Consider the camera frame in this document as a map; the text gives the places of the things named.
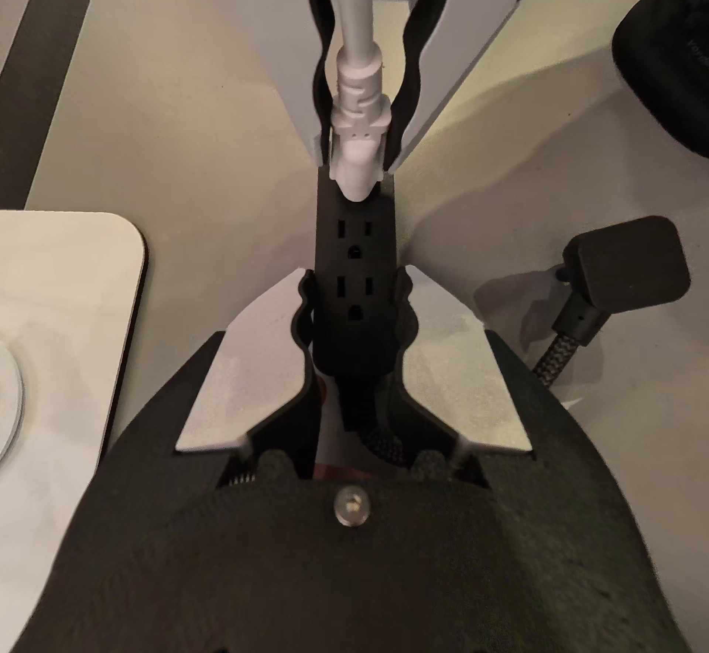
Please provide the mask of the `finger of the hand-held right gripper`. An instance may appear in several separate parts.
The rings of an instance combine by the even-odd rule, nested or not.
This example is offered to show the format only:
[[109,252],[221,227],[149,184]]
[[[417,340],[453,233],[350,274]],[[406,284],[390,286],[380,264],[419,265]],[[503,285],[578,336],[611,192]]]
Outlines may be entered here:
[[408,0],[405,66],[392,103],[384,168],[394,173],[494,40],[518,0]]
[[332,92],[325,63],[331,0],[234,0],[237,19],[316,167],[328,163]]

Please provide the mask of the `black power strip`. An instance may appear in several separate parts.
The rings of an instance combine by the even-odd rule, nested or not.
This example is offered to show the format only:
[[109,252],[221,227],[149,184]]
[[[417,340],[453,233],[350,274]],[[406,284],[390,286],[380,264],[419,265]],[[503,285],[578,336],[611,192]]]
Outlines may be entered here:
[[334,379],[347,433],[377,429],[375,392],[395,362],[397,272],[394,182],[346,199],[326,166],[318,170],[313,357]]

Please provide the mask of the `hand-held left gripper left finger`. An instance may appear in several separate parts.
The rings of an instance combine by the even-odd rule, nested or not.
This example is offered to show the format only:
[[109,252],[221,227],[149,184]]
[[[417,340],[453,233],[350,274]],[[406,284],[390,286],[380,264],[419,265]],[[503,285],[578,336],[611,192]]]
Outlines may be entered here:
[[231,321],[177,452],[231,452],[249,464],[279,450],[312,478],[323,402],[310,353],[315,289],[314,272],[296,269]]

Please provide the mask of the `black flat angled plug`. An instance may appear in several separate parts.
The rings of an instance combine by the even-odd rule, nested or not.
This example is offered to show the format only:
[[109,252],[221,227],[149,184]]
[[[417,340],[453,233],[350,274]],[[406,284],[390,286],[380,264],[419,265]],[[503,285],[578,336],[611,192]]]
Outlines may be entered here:
[[614,315],[674,303],[691,286],[675,224],[651,215],[592,230],[563,250],[571,294],[552,329],[586,347]]

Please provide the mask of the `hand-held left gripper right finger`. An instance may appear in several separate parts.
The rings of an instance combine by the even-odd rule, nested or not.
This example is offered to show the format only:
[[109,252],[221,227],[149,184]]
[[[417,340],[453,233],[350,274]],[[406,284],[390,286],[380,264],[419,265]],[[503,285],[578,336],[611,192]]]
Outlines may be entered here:
[[454,470],[478,453],[530,454],[483,322],[412,265],[395,283],[396,355],[387,416],[412,464],[435,450]]

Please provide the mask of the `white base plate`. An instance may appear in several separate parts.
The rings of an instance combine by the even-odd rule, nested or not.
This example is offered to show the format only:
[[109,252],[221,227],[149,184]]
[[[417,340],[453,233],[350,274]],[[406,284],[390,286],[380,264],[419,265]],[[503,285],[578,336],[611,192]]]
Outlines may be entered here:
[[1,462],[1,651],[30,618],[102,456],[145,268],[110,213],[1,212],[1,343],[24,384]]

